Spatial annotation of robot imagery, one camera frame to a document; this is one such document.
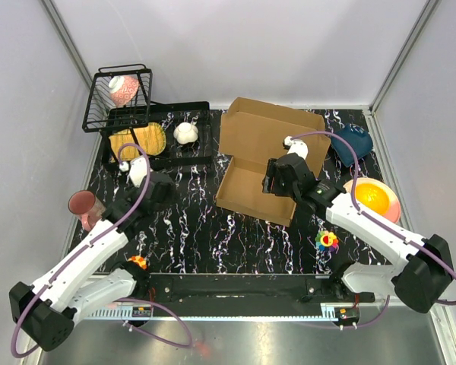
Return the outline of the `colourful flower toy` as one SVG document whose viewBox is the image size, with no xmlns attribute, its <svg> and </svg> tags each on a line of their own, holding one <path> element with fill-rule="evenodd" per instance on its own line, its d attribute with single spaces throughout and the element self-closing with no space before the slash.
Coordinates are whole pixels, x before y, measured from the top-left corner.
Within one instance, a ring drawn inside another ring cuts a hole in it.
<svg viewBox="0 0 456 365">
<path fill-rule="evenodd" d="M 339 250 L 339 239 L 328 230 L 320 231 L 315 238 L 316 249 L 321 252 L 336 252 Z"/>
</svg>

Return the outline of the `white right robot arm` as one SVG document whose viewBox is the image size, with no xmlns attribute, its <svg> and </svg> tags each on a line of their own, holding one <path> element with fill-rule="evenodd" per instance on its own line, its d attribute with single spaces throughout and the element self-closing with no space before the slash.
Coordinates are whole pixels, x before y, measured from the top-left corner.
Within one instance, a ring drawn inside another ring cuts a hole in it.
<svg viewBox="0 0 456 365">
<path fill-rule="evenodd" d="M 289 197 L 296 206 L 343 228 L 382 254 L 388 265 L 345 264 L 330 282 L 334 299 L 362 292 L 396 296 L 418 313 L 427 313 L 454 280 L 448 242 L 425 238 L 383 218 L 352 198 L 343 186 L 318 180 L 297 154 L 268 161 L 265 193 Z"/>
</svg>

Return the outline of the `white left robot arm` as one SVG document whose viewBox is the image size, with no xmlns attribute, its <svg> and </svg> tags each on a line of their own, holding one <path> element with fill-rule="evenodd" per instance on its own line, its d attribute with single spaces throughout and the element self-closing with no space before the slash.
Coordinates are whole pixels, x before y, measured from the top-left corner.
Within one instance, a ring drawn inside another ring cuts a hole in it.
<svg viewBox="0 0 456 365">
<path fill-rule="evenodd" d="M 143 300 L 150 294 L 150 275 L 132 260 L 119 264 L 93 284 L 87 279 L 115 252 L 138 234 L 154 212 L 176 197 L 176 185 L 164 173 L 148 173 L 139 187 L 114 201 L 89 234 L 54 268 L 32 284 L 19 281 L 8 293 L 15 333 L 24 331 L 36 346 L 51 351 L 74 327 L 101 307 L 128 297 Z"/>
</svg>

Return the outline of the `yellow woven plate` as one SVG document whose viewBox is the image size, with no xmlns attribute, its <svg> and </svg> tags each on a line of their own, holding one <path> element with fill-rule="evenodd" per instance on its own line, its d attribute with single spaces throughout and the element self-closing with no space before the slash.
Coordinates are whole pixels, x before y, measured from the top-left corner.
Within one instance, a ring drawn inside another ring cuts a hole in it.
<svg viewBox="0 0 456 365">
<path fill-rule="evenodd" d="M 126 147 L 119 154 L 121 146 L 136 143 L 147 155 L 157 156 L 166 148 L 166 133 L 160 124 L 150 122 L 145 127 L 121 130 L 111 135 L 109 141 L 116 157 L 130 161 L 140 157 L 140 152 L 136 148 Z"/>
</svg>

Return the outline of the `orange striped toy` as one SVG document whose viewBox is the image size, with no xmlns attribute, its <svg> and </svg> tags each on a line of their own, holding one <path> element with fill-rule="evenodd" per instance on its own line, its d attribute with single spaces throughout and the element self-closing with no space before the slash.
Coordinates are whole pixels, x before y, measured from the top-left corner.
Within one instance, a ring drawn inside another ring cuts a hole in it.
<svg viewBox="0 0 456 365">
<path fill-rule="evenodd" d="M 140 255 L 134 255 L 127 260 L 126 264 L 129 271 L 147 271 L 147 260 Z"/>
</svg>

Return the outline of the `pink mug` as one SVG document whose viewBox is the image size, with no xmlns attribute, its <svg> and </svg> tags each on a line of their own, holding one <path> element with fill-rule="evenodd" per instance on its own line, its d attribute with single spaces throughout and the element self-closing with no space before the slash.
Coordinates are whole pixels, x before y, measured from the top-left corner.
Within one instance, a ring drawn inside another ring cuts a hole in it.
<svg viewBox="0 0 456 365">
<path fill-rule="evenodd" d="M 93 192 L 81 190 L 70 197 L 68 209 L 86 231 L 91 231 L 102 218 L 106 207 Z"/>
</svg>

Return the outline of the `dark blue bowl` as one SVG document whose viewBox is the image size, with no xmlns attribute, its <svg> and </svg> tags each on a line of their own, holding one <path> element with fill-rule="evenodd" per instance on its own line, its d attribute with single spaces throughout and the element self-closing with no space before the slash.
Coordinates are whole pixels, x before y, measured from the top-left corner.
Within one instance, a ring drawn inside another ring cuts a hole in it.
<svg viewBox="0 0 456 365">
<path fill-rule="evenodd" d="M 373 149 L 371 136 L 358 125 L 346 124 L 334 134 L 344 139 L 352 147 L 358 160 L 364 158 Z M 354 165 L 353 154 L 340 139 L 331 136 L 331 146 L 345 167 Z"/>
</svg>

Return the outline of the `orange bowl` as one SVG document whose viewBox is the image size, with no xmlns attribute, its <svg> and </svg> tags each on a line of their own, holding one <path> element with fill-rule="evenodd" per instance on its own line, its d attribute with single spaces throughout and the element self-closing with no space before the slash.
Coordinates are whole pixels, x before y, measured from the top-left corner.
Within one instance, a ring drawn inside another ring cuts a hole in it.
<svg viewBox="0 0 456 365">
<path fill-rule="evenodd" d="M 356 186 L 356 199 L 374 212 L 385 215 L 390 206 L 387 192 L 372 183 L 360 183 Z"/>
</svg>

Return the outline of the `pink patterned bowl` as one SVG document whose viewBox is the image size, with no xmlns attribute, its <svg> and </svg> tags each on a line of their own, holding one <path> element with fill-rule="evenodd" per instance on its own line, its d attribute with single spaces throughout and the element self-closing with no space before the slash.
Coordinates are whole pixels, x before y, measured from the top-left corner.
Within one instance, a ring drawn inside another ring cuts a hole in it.
<svg viewBox="0 0 456 365">
<path fill-rule="evenodd" d="M 137 94 L 139 81 L 128 75 L 119 75 L 111 78 L 108 84 L 109 95 L 116 107 L 123 107 Z"/>
</svg>

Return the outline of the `pink plate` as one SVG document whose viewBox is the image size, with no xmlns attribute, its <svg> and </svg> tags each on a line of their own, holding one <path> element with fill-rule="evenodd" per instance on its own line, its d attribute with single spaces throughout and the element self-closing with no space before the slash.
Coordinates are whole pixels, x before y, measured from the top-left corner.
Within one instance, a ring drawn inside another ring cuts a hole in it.
<svg viewBox="0 0 456 365">
<path fill-rule="evenodd" d="M 401 203 L 398 200 L 397 195 L 383 182 L 377 180 L 377 179 L 371 179 L 371 178 L 366 178 L 366 177 L 360 177 L 356 181 L 356 185 L 360 183 L 372 183 L 374 185 L 379 186 L 380 188 L 384 189 L 389 197 L 390 200 L 390 206 L 385 215 L 381 215 L 385 219 L 391 221 L 392 223 L 396 224 L 401 217 Z"/>
</svg>

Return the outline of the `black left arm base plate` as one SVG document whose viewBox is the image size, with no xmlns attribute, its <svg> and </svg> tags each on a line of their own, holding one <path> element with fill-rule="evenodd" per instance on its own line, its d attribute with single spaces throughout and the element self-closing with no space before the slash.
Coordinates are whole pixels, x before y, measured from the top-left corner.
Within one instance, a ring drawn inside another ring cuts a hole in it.
<svg viewBox="0 0 456 365">
<path fill-rule="evenodd" d="M 275 306 L 296 302 L 309 295 L 311 285 L 301 275 L 273 274 L 152 274 L 148 288 L 123 294 L 120 300 L 153 300 L 165 306 L 192 306 L 206 311 Z"/>
</svg>

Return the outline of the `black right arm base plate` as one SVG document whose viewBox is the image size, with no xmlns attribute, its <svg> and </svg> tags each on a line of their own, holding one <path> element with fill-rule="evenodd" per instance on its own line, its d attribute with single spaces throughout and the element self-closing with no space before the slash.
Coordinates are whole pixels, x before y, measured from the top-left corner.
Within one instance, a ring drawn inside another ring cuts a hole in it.
<svg viewBox="0 0 456 365">
<path fill-rule="evenodd" d="M 309 275 L 306 288 L 300 297 L 303 303 L 374 303 L 375 295 L 370 292 L 355 294 L 340 279 L 331 276 Z"/>
</svg>

